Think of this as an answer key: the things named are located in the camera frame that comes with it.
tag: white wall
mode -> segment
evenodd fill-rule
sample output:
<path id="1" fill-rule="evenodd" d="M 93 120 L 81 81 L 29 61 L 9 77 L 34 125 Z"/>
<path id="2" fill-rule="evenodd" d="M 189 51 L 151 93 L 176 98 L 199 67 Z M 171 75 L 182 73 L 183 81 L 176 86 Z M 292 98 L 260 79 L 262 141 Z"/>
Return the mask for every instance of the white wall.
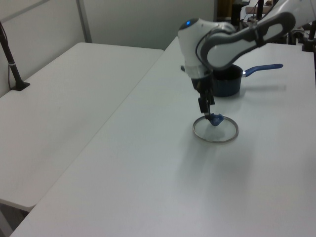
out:
<path id="1" fill-rule="evenodd" d="M 0 0 L 0 20 L 41 3 L 42 0 Z"/>
<path id="2" fill-rule="evenodd" d="M 216 0 L 82 0 L 93 43 L 166 49 L 183 22 L 214 20 Z"/>
<path id="3" fill-rule="evenodd" d="M 49 0 L 4 22 L 3 27 L 22 80 L 76 43 L 84 42 L 76 0 Z M 0 97 L 9 91 L 7 66 L 0 47 Z"/>

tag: pan handle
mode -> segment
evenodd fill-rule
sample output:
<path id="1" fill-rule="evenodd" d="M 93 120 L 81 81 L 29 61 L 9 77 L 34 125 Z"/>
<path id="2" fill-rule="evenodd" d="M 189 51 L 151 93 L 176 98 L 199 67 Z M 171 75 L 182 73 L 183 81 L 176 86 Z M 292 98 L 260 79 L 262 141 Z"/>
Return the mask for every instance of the pan handle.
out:
<path id="1" fill-rule="evenodd" d="M 270 64 L 270 65 L 256 66 L 256 67 L 249 68 L 248 70 L 244 71 L 242 73 L 242 77 L 246 78 L 256 71 L 278 69 L 278 68 L 282 68 L 282 67 L 283 67 L 283 64 Z"/>

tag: blue saucepan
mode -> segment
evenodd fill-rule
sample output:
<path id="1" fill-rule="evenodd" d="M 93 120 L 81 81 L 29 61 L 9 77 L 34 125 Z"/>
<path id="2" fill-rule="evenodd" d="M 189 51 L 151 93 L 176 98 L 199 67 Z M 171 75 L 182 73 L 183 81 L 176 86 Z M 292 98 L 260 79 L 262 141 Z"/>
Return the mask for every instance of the blue saucepan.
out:
<path id="1" fill-rule="evenodd" d="M 236 94 L 240 90 L 241 78 L 250 76 L 256 71 L 282 68 L 283 64 L 256 66 L 243 71 L 236 65 L 231 65 L 222 71 L 213 71 L 213 95 L 226 97 Z"/>

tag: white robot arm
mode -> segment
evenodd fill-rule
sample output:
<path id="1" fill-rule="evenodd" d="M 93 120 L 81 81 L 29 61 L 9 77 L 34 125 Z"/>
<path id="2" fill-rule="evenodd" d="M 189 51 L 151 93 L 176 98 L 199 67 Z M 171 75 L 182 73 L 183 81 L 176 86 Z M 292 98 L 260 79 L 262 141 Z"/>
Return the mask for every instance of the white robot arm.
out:
<path id="1" fill-rule="evenodd" d="M 228 68 L 240 56 L 284 36 L 316 19 L 316 0 L 279 0 L 274 8 L 249 28 L 236 33 L 226 22 L 191 19 L 179 29 L 178 37 L 185 66 L 182 68 L 200 93 L 199 105 L 211 121 L 214 104 L 212 71 Z"/>

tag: table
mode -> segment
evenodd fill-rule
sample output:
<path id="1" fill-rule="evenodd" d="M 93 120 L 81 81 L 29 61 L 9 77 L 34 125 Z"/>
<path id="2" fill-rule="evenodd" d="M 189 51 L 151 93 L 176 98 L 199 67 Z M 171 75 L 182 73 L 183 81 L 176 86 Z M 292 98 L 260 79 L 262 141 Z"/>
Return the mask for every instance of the table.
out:
<path id="1" fill-rule="evenodd" d="M 13 237 L 315 236 L 313 54 L 268 44 L 236 61 L 284 67 L 215 99 L 240 128 L 223 145 L 192 133 L 198 93 L 183 61 L 176 38 Z"/>
<path id="2" fill-rule="evenodd" d="M 30 211 L 161 56 L 79 43 L 0 99 L 0 203 Z"/>

